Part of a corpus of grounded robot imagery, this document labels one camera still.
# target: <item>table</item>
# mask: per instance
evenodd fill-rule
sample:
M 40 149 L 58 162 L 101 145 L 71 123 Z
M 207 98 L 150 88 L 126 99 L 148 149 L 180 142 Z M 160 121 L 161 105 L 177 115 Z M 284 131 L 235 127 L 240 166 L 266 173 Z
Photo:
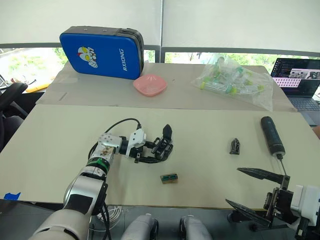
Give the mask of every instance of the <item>table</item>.
M 231 97 L 200 90 L 191 84 L 204 64 L 145 63 L 142 74 L 164 78 L 167 89 L 156 96 L 140 94 L 132 80 L 77 73 L 67 62 L 37 104 L 118 106 L 161 109 L 253 110 L 264 108 Z M 264 66 L 244 66 L 268 73 Z M 273 84 L 273 110 L 296 112 L 281 88 Z
M 278 184 L 236 169 L 282 173 L 260 127 L 266 115 L 273 118 L 286 150 L 289 189 L 318 184 L 320 141 L 299 113 L 38 104 L 0 154 L 0 197 L 21 192 L 22 201 L 63 202 L 65 189 L 87 163 L 100 134 L 134 117 L 149 141 L 170 124 L 173 151 L 156 164 L 117 155 L 108 175 L 108 204 L 231 208 L 227 198 L 261 209 L 267 192 Z M 122 123 L 112 134 L 129 136 L 135 128 L 134 122 Z M 235 137 L 241 144 L 239 156 L 229 154 Z M 162 184 L 160 175 L 169 173 L 178 174 L 177 184 Z

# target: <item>chair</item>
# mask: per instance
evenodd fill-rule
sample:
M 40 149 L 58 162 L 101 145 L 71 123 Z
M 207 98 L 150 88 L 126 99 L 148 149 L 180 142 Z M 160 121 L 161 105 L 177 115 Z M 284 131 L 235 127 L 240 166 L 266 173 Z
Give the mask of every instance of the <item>chair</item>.
M 0 152 L 28 115 L 14 102 L 27 87 L 25 83 L 16 82 L 4 93 L 0 92 Z

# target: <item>black cable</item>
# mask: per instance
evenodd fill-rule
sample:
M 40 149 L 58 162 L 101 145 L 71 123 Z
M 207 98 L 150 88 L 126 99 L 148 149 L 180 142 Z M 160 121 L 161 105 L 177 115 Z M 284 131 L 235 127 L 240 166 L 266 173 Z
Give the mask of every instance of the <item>black cable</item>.
M 111 127 L 109 127 L 104 133 L 106 134 L 106 133 L 109 132 L 112 128 L 114 128 L 115 126 L 117 126 L 118 124 L 123 123 L 123 122 L 125 122 L 125 121 L 130 121 L 130 120 L 136 121 L 136 122 L 138 123 L 136 129 L 140 129 L 140 128 L 141 128 L 140 122 L 139 122 L 137 119 L 130 117 L 130 118 L 125 118 L 125 119 L 122 119 L 122 120 L 116 122 L 116 123 L 113 124 Z M 90 159 L 91 154 L 94 152 L 94 150 L 96 149 L 97 146 L 98 146 L 98 142 L 96 142 L 96 143 L 92 146 L 92 148 L 90 149 L 89 154 L 88 154 L 88 160 Z
M 105 233 L 104 233 L 104 236 L 103 236 L 103 240 L 106 240 L 107 237 L 108 237 L 108 240 L 112 240 L 111 239 L 111 234 L 110 234 L 110 217 L 109 217 L 109 211 L 108 211 L 108 207 L 106 205 L 106 203 L 103 204 L 103 207 L 104 207 L 104 210 L 105 210 L 105 213 L 103 211 L 103 209 L 101 209 L 101 215 L 102 215 L 102 218 L 103 218 L 103 222 L 104 222 L 104 225 L 105 225 Z

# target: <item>cartoon sticker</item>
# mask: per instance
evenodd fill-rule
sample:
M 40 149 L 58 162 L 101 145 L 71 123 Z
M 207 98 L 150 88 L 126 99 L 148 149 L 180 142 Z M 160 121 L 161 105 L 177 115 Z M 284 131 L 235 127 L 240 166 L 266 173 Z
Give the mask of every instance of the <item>cartoon sticker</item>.
M 93 68 L 97 68 L 98 64 L 97 64 L 97 56 L 95 53 L 95 50 L 93 50 L 91 47 L 84 47 L 81 46 L 78 49 L 78 56 L 88 62 L 88 64 L 93 67 Z

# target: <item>floor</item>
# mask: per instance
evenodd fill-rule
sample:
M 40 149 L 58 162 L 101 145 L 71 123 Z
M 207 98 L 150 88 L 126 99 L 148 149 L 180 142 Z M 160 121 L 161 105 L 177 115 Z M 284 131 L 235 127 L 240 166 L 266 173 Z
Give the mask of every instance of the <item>floor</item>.
M 26 240 L 53 211 L 15 201 L 0 200 L 0 239 Z M 159 222 L 157 240 L 179 240 L 182 216 L 194 215 L 207 227 L 214 240 L 292 240 L 295 232 L 289 228 L 260 232 L 249 230 L 250 221 L 229 223 L 230 210 L 165 207 L 124 207 L 119 223 L 111 230 L 113 240 L 119 240 L 128 225 L 138 216 L 149 213 Z M 92 217 L 90 227 L 103 230 L 103 224 Z M 89 240 L 101 240 L 104 232 L 90 230 Z

